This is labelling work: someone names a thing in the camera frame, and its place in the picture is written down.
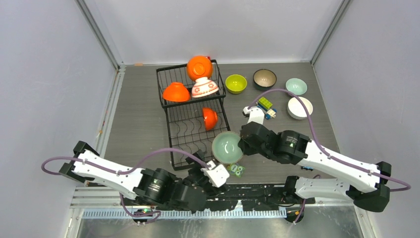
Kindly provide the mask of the pale green ringed bowl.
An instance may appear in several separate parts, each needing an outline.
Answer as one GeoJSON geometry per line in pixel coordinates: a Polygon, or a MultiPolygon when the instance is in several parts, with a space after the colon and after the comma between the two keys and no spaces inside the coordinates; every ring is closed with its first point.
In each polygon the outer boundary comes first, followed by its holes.
{"type": "Polygon", "coordinates": [[[308,90],[306,82],[299,78],[288,79],[285,83],[285,87],[288,91],[298,96],[304,95],[308,90]]]}

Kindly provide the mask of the black wire dish rack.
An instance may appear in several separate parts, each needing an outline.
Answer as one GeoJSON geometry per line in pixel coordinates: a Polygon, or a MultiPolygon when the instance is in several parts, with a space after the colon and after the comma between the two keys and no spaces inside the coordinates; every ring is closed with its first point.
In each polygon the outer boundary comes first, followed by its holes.
{"type": "MultiPolygon", "coordinates": [[[[221,132],[229,131],[230,126],[223,106],[226,97],[226,89],[220,74],[218,63],[212,62],[212,75],[219,90],[202,98],[191,98],[188,102],[171,102],[163,99],[164,90],[173,82],[182,83],[191,93],[194,82],[187,75],[187,64],[166,66],[156,69],[158,93],[160,104],[166,115],[169,146],[184,150],[190,154],[201,150],[204,153],[203,160],[214,158],[212,155],[213,139],[221,132]],[[205,129],[202,108],[210,108],[216,112],[218,120],[211,130],[205,129]]],[[[175,171],[187,170],[192,167],[186,156],[182,154],[170,154],[171,165],[175,171]]]]}

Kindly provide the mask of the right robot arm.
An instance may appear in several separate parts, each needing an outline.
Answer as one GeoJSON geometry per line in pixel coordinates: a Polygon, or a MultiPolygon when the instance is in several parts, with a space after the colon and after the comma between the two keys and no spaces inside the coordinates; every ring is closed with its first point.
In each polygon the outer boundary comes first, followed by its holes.
{"type": "Polygon", "coordinates": [[[390,176],[389,163],[369,164],[329,149],[321,151],[306,135],[292,130],[275,133],[256,122],[241,127],[238,146],[245,155],[260,154],[280,164],[311,167],[331,176],[288,176],[282,191],[288,203],[313,197],[333,198],[351,201],[367,211],[382,212],[390,200],[387,179],[374,175],[390,176]]]}

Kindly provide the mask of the floral pale green bowl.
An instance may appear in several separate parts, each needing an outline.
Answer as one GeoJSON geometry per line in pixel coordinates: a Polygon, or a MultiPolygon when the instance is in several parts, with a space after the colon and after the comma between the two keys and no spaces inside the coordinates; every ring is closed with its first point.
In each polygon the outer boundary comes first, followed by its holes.
{"type": "Polygon", "coordinates": [[[243,157],[243,151],[238,146],[240,136],[232,131],[218,134],[212,142],[212,154],[217,161],[223,164],[233,164],[243,157]]]}

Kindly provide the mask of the yellow green bowl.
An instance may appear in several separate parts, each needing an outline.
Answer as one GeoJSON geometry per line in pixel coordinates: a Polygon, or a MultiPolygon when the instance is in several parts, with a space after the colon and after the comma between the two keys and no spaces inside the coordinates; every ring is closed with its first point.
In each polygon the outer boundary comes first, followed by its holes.
{"type": "Polygon", "coordinates": [[[239,74],[230,75],[225,80],[225,86],[231,94],[242,93],[246,89],[247,85],[248,83],[246,78],[239,74]]]}

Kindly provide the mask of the white ribbed bowl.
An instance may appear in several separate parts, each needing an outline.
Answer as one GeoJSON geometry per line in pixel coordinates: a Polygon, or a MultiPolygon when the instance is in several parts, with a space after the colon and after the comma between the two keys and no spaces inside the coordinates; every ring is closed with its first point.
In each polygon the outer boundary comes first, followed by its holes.
{"type": "MultiPolygon", "coordinates": [[[[312,103],[304,97],[299,97],[299,99],[304,103],[309,115],[311,115],[314,111],[312,103]]],[[[289,115],[294,119],[306,119],[307,118],[307,114],[306,114],[306,111],[305,111],[304,107],[294,97],[291,98],[288,101],[287,110],[288,110],[289,115]]]]}

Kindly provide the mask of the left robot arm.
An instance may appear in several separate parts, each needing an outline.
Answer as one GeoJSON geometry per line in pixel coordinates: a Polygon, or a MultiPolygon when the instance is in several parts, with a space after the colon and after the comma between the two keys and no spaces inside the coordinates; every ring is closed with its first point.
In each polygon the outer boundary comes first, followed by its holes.
{"type": "Polygon", "coordinates": [[[69,179],[91,181],[118,191],[139,205],[179,211],[203,211],[209,197],[226,191],[230,177],[226,167],[214,161],[198,160],[186,178],[179,178],[161,168],[132,168],[106,160],[87,143],[79,141],[69,163],[59,175],[69,179]]]}

